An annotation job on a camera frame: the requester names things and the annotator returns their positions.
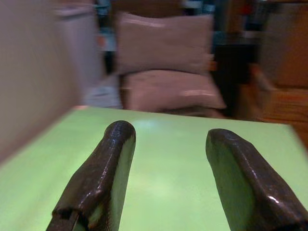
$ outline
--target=green table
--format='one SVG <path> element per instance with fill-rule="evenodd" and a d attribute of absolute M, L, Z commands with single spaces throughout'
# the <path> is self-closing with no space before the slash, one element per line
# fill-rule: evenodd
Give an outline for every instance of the green table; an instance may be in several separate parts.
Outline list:
<path fill-rule="evenodd" d="M 113 121 L 137 143 L 120 231 L 227 231 L 205 156 L 211 128 L 252 142 L 308 208 L 306 150 L 286 125 L 88 108 L 72 110 L 0 167 L 0 230 L 43 231 L 64 187 Z"/>

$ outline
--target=green surface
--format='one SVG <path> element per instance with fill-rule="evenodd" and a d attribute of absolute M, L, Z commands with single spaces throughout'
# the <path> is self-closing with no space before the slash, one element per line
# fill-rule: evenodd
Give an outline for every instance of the green surface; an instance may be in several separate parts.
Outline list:
<path fill-rule="evenodd" d="M 120 231 L 229 230 L 205 155 L 212 128 L 252 142 L 308 208 L 308 159 L 289 126 L 88 108 L 0 166 L 0 230 L 45 230 L 70 177 L 116 120 L 137 132 Z"/>

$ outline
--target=white wall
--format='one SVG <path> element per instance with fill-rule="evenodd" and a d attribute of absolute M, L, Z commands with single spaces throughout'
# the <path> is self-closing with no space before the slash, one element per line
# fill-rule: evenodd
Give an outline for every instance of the white wall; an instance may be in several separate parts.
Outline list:
<path fill-rule="evenodd" d="M 0 161 L 78 101 L 48 0 L 0 1 Z"/>

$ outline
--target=beige pillow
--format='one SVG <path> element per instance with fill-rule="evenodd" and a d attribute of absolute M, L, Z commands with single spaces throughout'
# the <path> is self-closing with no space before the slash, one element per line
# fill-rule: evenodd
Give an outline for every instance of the beige pillow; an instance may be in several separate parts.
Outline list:
<path fill-rule="evenodd" d="M 127 108 L 161 112 L 191 106 L 225 108 L 210 74 L 204 76 L 166 70 L 151 70 L 126 76 Z"/>
<path fill-rule="evenodd" d="M 145 18 L 118 16 L 117 72 L 168 69 L 204 74 L 210 61 L 210 15 Z"/>

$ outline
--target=blurry background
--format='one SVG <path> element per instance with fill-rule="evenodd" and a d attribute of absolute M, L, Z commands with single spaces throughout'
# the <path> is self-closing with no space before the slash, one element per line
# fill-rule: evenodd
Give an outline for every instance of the blurry background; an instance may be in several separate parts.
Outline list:
<path fill-rule="evenodd" d="M 0 160 L 72 106 L 132 109 L 134 86 L 117 71 L 121 11 L 214 17 L 205 65 L 226 107 L 192 103 L 155 112 L 291 124 L 308 145 L 305 1 L 3 0 Z"/>

